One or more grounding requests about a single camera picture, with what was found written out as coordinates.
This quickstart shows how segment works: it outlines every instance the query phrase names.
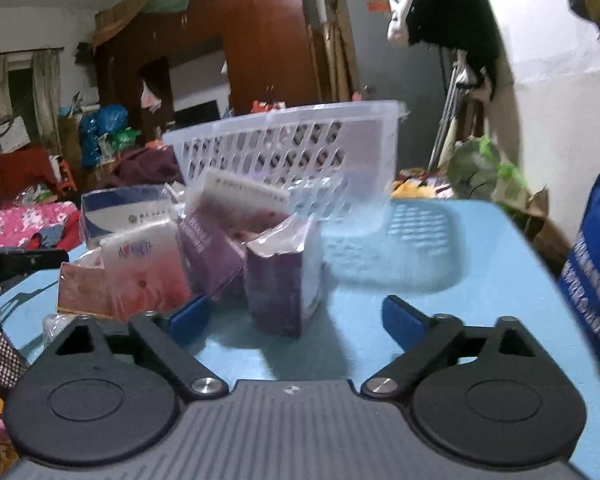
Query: window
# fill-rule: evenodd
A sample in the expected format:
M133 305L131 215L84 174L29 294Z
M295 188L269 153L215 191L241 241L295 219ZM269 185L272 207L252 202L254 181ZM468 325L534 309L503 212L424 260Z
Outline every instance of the window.
M33 70L23 68L9 70L9 93L14 117L22 117L27 127L29 139L38 142L38 123L36 122L36 107L33 102Z

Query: logo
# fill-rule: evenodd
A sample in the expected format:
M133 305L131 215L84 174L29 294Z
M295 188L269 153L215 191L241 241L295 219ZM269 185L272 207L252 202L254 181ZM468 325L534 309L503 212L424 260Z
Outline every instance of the logo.
M293 386L286 387L283 391L288 395L296 395L300 393L300 386L294 384Z
M118 251L118 256L120 258L132 258L134 256L147 256L151 252L154 246L151 244L149 240L142 240L139 242L134 242L132 244L123 244Z

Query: pink box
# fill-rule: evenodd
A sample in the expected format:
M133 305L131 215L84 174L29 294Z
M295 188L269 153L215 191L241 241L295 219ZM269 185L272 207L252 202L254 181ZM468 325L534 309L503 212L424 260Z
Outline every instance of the pink box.
M114 317L127 322L141 312L164 312L192 296L177 225L156 222L100 242Z

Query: red sign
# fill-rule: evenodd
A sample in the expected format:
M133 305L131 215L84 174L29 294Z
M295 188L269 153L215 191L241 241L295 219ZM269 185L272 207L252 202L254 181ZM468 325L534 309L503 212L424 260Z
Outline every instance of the red sign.
M369 12L391 12L389 0L371 0L366 3L366 8Z

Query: doorway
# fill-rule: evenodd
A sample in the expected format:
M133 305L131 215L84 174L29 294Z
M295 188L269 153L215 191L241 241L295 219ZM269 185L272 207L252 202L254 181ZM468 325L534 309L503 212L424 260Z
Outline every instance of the doorway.
M448 51L424 43L410 47L389 43L388 0L336 1L338 21L345 23L344 41L350 44L349 62L355 65L351 67L355 90L365 99L405 102L410 112L400 125L397 171L426 168L445 106Z

